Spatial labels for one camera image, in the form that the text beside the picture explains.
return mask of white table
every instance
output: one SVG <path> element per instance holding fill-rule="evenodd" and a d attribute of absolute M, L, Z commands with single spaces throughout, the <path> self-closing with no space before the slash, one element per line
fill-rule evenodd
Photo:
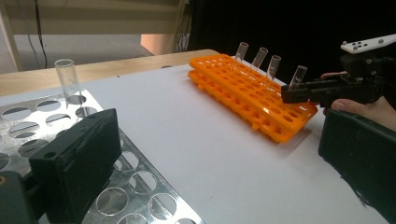
<path fill-rule="evenodd" d="M 188 65 L 82 83 L 208 224 L 388 223 L 318 155 L 321 110 L 288 143 L 200 91 Z M 0 98 L 0 105 L 62 92 Z"/>

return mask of orange test tube rack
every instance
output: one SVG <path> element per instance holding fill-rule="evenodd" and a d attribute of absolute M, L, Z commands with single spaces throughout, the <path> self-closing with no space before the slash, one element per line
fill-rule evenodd
<path fill-rule="evenodd" d="M 283 104 L 281 86 L 226 54 L 190 60 L 188 76 L 201 90 L 278 143 L 288 142 L 318 112 L 309 103 Z"/>

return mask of glass test tube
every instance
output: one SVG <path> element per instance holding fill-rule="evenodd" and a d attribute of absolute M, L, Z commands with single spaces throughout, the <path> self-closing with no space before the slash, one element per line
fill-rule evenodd
<path fill-rule="evenodd" d="M 242 61 L 244 61 L 245 54 L 247 53 L 247 50 L 248 50 L 248 44 L 245 42 L 241 42 L 239 44 L 238 51 L 235 54 L 235 60 L 239 63 L 242 63 Z M 233 62 L 231 69 L 232 70 L 235 69 L 235 62 Z"/>
<path fill-rule="evenodd" d="M 289 84 L 289 90 L 293 90 L 298 88 L 298 86 L 303 82 L 303 78 L 305 76 L 307 68 L 302 65 L 298 65 L 296 71 L 294 72 L 294 76 L 291 79 Z"/>
<path fill-rule="evenodd" d="M 257 52 L 256 57 L 253 60 L 253 63 L 250 65 L 250 69 L 253 71 L 257 71 L 260 65 L 262 65 L 262 61 L 264 60 L 267 53 L 268 53 L 268 49 L 260 48 L 259 52 Z"/>
<path fill-rule="evenodd" d="M 74 62 L 70 59 L 61 59 L 56 61 L 54 65 L 64 90 L 66 104 L 82 105 L 82 94 Z"/>
<path fill-rule="evenodd" d="M 268 66 L 268 70 L 267 70 L 267 75 L 266 76 L 267 76 L 267 78 L 270 77 L 273 82 L 274 82 L 274 78 L 275 78 L 275 75 L 276 75 L 277 68 L 279 67 L 279 64 L 280 64 L 280 60 L 281 60 L 281 58 L 279 56 L 273 55 L 271 57 L 270 65 Z"/>

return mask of test tube rack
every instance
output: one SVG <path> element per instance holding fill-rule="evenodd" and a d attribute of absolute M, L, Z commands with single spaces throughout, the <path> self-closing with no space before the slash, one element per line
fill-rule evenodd
<path fill-rule="evenodd" d="M 0 106 L 0 171 L 26 175 L 30 156 L 82 120 L 83 113 L 103 110 L 88 91 L 81 94 L 75 95 L 81 104 L 69 106 L 63 94 Z M 110 182 L 82 224 L 205 224 L 121 129 L 120 142 Z M 44 215 L 38 223 L 50 222 Z"/>
<path fill-rule="evenodd" d="M 309 103 L 283 104 L 281 86 L 226 54 L 190 60 L 198 89 L 247 120 L 275 142 L 288 142 L 318 112 Z"/>

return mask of white controller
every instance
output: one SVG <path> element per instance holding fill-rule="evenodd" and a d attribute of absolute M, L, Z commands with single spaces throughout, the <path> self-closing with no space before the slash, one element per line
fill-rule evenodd
<path fill-rule="evenodd" d="M 385 35 L 382 37 L 356 41 L 352 43 L 347 43 L 344 41 L 344 43 L 341 45 L 341 49 L 346 50 L 349 53 L 356 54 L 371 49 L 379 49 L 394 42 L 396 42 L 396 35 Z"/>

